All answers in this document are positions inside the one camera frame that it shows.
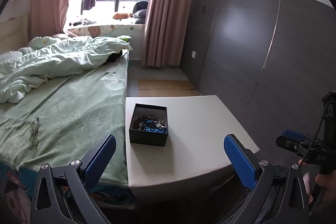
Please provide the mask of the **person's right hand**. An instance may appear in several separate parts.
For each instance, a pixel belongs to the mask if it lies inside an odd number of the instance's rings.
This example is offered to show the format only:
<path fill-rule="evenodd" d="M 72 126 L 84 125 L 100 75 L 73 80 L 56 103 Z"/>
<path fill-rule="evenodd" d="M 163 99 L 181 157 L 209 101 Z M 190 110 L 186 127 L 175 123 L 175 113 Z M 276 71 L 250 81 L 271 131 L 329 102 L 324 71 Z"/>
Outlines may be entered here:
<path fill-rule="evenodd" d="M 303 181 L 306 188 L 308 204 L 314 201 L 314 197 L 310 192 L 310 174 L 307 172 L 303 175 Z M 315 185 L 325 188 L 325 193 L 323 195 L 322 201 L 319 207 L 323 209 L 330 205 L 335 200 L 335 170 L 330 174 L 318 174 L 315 178 Z"/>

